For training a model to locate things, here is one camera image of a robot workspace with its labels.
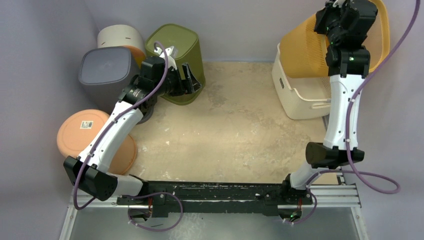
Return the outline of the green slatted waste bin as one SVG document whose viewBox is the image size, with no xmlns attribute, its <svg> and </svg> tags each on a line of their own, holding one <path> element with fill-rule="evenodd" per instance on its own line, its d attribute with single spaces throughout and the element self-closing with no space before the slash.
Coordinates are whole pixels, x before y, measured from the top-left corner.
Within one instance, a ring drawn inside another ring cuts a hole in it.
<svg viewBox="0 0 424 240">
<path fill-rule="evenodd" d="M 184 76 L 182 64 L 187 63 L 201 86 L 206 85 L 200 40 L 196 32 L 174 23 L 164 24 L 145 41 L 144 47 L 148 56 L 155 55 L 154 42 L 156 41 L 165 48 L 176 48 L 177 54 L 174 55 L 174 59 L 182 77 Z"/>
</svg>

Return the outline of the yellow slatted waste bin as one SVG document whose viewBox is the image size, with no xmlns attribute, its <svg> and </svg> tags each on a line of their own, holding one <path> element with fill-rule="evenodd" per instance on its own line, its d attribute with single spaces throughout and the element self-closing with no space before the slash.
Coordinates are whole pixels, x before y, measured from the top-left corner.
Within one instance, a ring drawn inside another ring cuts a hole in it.
<svg viewBox="0 0 424 240">
<path fill-rule="evenodd" d="M 284 35 L 279 44 L 280 62 L 290 78 L 361 75 L 374 72 L 391 49 L 389 15 L 381 0 L 369 0 L 378 13 L 363 43 L 330 43 L 314 32 L 313 14 Z"/>
</svg>

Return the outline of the white perforated plastic basket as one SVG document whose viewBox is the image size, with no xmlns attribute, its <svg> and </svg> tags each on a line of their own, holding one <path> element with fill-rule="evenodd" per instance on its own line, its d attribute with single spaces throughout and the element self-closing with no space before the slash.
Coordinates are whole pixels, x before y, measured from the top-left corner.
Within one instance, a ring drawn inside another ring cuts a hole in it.
<svg viewBox="0 0 424 240">
<path fill-rule="evenodd" d="M 271 76 L 286 115 L 292 120 L 322 118 L 330 114 L 330 78 L 290 78 L 280 61 L 280 46 L 273 63 Z"/>
</svg>

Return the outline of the grey slatted waste bin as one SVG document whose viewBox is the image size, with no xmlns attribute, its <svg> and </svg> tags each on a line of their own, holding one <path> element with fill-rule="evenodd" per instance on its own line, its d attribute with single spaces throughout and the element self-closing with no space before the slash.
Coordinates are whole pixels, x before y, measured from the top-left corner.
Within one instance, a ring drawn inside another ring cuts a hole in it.
<svg viewBox="0 0 424 240">
<path fill-rule="evenodd" d="M 82 58 L 78 80 L 99 110 L 112 115 L 123 89 L 140 73 L 127 47 L 103 47 Z"/>
</svg>

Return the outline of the orange plastic bucket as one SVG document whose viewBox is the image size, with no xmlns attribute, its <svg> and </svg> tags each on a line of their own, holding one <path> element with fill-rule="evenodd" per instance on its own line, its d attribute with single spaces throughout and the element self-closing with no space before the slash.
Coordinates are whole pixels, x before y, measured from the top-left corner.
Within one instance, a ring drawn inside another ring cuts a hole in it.
<svg viewBox="0 0 424 240">
<path fill-rule="evenodd" d="M 109 116 L 97 109 L 86 109 L 71 115 L 57 133 L 56 143 L 60 153 L 65 158 L 76 158 L 92 142 Z M 135 140 L 127 135 L 111 162 L 109 172 L 116 175 L 127 173 L 136 160 L 137 151 Z"/>
</svg>

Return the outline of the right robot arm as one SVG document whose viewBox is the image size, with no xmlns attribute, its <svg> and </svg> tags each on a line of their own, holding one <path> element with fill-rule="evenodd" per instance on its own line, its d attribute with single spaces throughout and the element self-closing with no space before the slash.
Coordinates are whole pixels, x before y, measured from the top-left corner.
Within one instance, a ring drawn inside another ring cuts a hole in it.
<svg viewBox="0 0 424 240">
<path fill-rule="evenodd" d="M 363 42 L 378 14 L 377 6 L 368 0 L 328 1 L 315 14 L 314 32 L 329 41 L 325 62 L 331 89 L 329 122 L 324 141 L 306 146 L 306 164 L 287 179 L 289 185 L 280 196 L 288 204 L 300 198 L 301 192 L 323 173 L 350 165 L 352 173 L 361 173 L 354 166 L 364 159 L 356 136 L 360 92 L 370 69 L 371 55 Z"/>
</svg>

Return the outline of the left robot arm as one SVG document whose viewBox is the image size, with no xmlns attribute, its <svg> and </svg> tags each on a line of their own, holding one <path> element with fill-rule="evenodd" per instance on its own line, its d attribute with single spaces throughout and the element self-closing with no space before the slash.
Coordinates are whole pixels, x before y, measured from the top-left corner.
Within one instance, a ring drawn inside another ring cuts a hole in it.
<svg viewBox="0 0 424 240">
<path fill-rule="evenodd" d="M 124 195 L 138 205 L 146 203 L 149 191 L 143 187 L 144 181 L 132 175 L 111 173 L 112 160 L 130 131 L 157 103 L 158 97 L 194 94 L 201 88 L 202 84 L 188 63 L 175 68 L 159 56 L 143 61 L 140 73 L 122 90 L 99 133 L 77 157 L 65 159 L 63 166 L 74 185 L 74 192 L 81 190 L 100 201 Z"/>
</svg>

